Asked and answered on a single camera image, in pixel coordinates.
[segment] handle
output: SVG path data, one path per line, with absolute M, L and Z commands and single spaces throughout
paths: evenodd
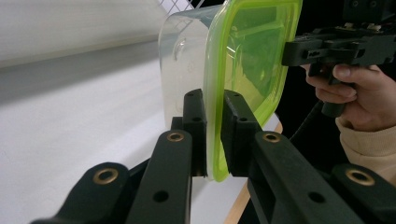
M 335 104 L 335 103 L 328 103 L 325 102 L 321 109 L 322 114 L 331 117 L 331 118 L 338 118 L 344 111 L 346 104 Z
M 312 76 L 317 76 L 319 74 L 320 76 L 327 77 L 329 79 L 329 85 L 342 83 L 340 80 L 338 80 L 332 75 L 332 70 L 334 69 L 334 67 L 335 64 L 331 64 L 331 63 L 328 64 L 313 63 L 311 64 L 311 68 L 309 69 L 308 75 L 312 77 Z M 325 102 L 321 109 L 321 113 L 331 118 L 338 118 L 343 113 L 345 107 L 346 107 L 345 104 L 335 104 L 335 103 Z

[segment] black plastic part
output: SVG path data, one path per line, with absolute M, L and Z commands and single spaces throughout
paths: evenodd
M 192 136 L 192 176 L 207 176 L 206 124 L 202 90 L 186 93 L 184 95 L 182 130 Z
M 272 220 L 276 205 L 276 196 L 271 190 L 265 176 L 257 162 L 253 161 L 250 166 L 247 188 L 250 200 L 254 205 L 256 217 L 260 223 L 269 223 Z M 284 211 L 284 218 L 289 218 L 289 212 Z
M 242 213 L 242 216 L 239 218 L 238 224 L 260 224 L 259 218 L 257 217 L 253 202 L 251 200 L 247 202 L 247 206 Z
M 396 52 L 395 38 L 396 34 L 377 35 L 359 29 L 317 29 L 285 43 L 282 64 L 347 63 L 367 66 L 391 63 Z
M 254 133 L 261 130 L 244 97 L 235 91 L 224 92 L 221 142 L 229 172 L 248 176 Z
M 338 118 L 341 116 L 345 109 L 345 104 L 335 104 L 335 103 L 324 103 L 321 109 L 322 114 L 330 118 Z
M 379 23 L 394 16 L 394 0 L 345 0 L 345 21 Z
M 55 217 L 33 224 L 124 223 L 132 202 L 132 183 L 123 165 L 106 162 L 92 167 L 77 182 Z
M 181 129 L 183 130 L 183 118 L 182 117 L 172 117 L 171 130 Z
M 396 223 L 396 190 L 378 174 L 340 164 L 333 168 L 330 182 L 367 223 Z
M 189 223 L 191 135 L 181 130 L 161 134 L 125 223 Z
M 271 216 L 252 200 L 258 217 L 276 224 L 363 223 L 285 136 L 259 132 L 255 144 L 253 158 L 276 198 Z
M 214 5 L 221 5 L 224 0 L 211 0 L 211 1 L 203 1 L 203 0 L 191 0 L 191 5 L 193 7 L 211 7 Z
M 140 164 L 136 165 L 134 168 L 132 168 L 129 171 L 131 184 L 132 184 L 132 194 L 131 194 L 132 203 L 134 202 L 134 198 L 136 197 L 137 190 L 139 189 L 140 186 L 140 181 L 143 178 L 143 174 L 145 173 L 148 164 L 149 164 L 149 159 L 142 161 Z

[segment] clear plastic container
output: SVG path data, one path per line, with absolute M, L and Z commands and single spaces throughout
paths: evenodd
M 204 87 L 209 27 L 221 6 L 201 7 L 168 17 L 159 36 L 166 127 L 183 115 L 183 96 Z
M 275 112 L 288 69 L 283 47 L 295 36 L 302 1 L 225 1 L 165 22 L 159 45 L 167 125 L 182 115 L 184 94 L 203 89 L 209 178 L 229 173 L 220 141 L 224 90 L 241 93 L 261 126 Z

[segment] black cable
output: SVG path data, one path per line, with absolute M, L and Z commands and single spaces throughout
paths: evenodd
M 322 101 L 318 101 L 314 107 L 312 107 L 311 111 L 308 113 L 308 115 L 306 116 L 305 120 L 303 121 L 303 123 L 300 125 L 300 127 L 297 129 L 297 131 L 293 134 L 293 136 L 290 138 L 290 141 L 292 143 L 295 142 L 296 139 L 298 139 L 305 131 L 305 129 L 307 127 L 309 127 L 309 125 L 311 124 L 312 120 L 314 119 L 314 117 L 320 113 L 321 108 L 323 107 L 323 102 Z

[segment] human hand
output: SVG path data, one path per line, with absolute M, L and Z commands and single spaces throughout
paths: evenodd
M 329 103 L 346 104 L 340 119 L 360 132 L 376 132 L 396 125 L 396 82 L 376 65 L 368 67 L 338 64 L 334 77 L 346 84 L 329 85 L 325 77 L 306 76 L 306 82 L 316 88 L 316 96 Z

